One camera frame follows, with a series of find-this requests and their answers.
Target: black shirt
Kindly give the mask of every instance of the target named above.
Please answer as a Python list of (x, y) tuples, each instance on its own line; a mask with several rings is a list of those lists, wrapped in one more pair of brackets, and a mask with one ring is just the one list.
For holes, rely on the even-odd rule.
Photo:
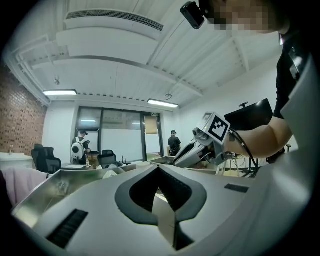
[[(82, 138), (82, 137), (79, 137), (79, 141), (80, 142), (82, 142), (84, 140), (84, 138)], [(74, 143), (76, 143), (77, 142), (77, 140), (76, 140), (76, 138), (74, 138), (73, 140), (72, 140), (72, 145), (74, 144)], [(83, 157), (82, 157), (82, 159), (81, 159), (81, 163), (83, 164), (83, 163), (86, 163), (86, 150), (88, 150), (89, 149), (89, 144), (88, 144), (88, 142), (87, 141), (85, 141), (84, 143), (83, 143), (83, 147), (84, 147), (84, 155), (83, 155)]]
[(284, 119), (280, 111), (289, 101), (289, 95), (296, 86), (308, 58), (301, 34), (292, 25), (288, 33), (281, 35), (284, 41), (282, 55), (276, 66), (276, 106), (273, 116)]
[(171, 136), (168, 139), (168, 145), (170, 146), (170, 149), (175, 151), (179, 148), (179, 145), (181, 144), (181, 141), (178, 137), (176, 136)]

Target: brick wall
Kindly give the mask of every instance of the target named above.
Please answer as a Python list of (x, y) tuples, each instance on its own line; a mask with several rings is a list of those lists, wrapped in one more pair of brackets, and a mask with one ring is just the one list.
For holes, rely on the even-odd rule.
[(40, 102), (0, 65), (0, 152), (31, 156), (34, 144), (42, 143), (47, 107)]

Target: door frame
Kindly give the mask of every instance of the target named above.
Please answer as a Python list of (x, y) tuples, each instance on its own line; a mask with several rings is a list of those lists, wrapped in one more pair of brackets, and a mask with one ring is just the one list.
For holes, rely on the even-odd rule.
[(75, 124), (75, 131), (74, 135), (75, 137), (78, 136), (78, 130), (81, 129), (80, 126), (78, 126), (79, 118), (80, 118), (80, 112), (81, 109), (95, 109), (95, 110), (101, 110), (101, 117), (100, 117), (100, 127), (97, 129), (89, 129), (85, 128), (83, 130), (86, 131), (98, 131), (98, 154), (101, 154), (102, 151), (102, 145), (101, 145), (101, 139), (102, 139), (102, 126), (103, 126), (103, 119), (104, 119), (104, 110), (111, 110), (111, 111), (119, 111), (119, 112), (130, 112), (130, 113), (139, 113), (140, 114), (140, 129), (141, 129), (141, 145), (142, 145), (142, 157), (143, 161), (147, 161), (147, 146), (146, 146), (146, 125), (145, 125), (145, 117), (156, 117), (156, 124), (158, 129), (158, 135), (159, 135), (159, 143), (160, 143), (160, 155), (163, 157), (164, 154), (164, 143), (162, 138), (162, 129), (161, 129), (161, 114), (160, 113), (151, 113), (151, 112), (144, 112), (144, 111), (134, 111), (134, 110), (127, 110), (127, 109), (119, 109), (119, 108), (107, 108), (107, 107), (94, 107), (94, 106), (79, 106), (78, 113), (76, 117), (76, 124)]
[(160, 143), (160, 156), (163, 157), (164, 154), (164, 141), (162, 138), (162, 129), (161, 129), (161, 114), (156, 113), (157, 116), (154, 116), (153, 113), (142, 112), (140, 123), (141, 123), (141, 138), (142, 138), (142, 154), (143, 154), (143, 161), (147, 161), (147, 145), (146, 145), (146, 124), (145, 124), (145, 117), (155, 117), (156, 118), (156, 126), (158, 129), (158, 136), (159, 136), (159, 143)]

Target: camera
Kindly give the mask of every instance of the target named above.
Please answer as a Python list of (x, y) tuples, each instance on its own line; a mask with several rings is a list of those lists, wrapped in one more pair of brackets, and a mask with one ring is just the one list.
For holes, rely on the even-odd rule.
[(200, 29), (205, 22), (205, 18), (196, 2), (187, 2), (181, 7), (180, 12), (195, 30)]

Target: white backpack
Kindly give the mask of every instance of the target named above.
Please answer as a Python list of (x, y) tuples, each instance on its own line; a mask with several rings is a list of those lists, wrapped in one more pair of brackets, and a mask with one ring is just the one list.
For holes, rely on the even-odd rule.
[(76, 142), (71, 146), (71, 156), (72, 159), (81, 159), (85, 154), (84, 143), (86, 142), (85, 139), (82, 141), (79, 140), (79, 137), (75, 138)]

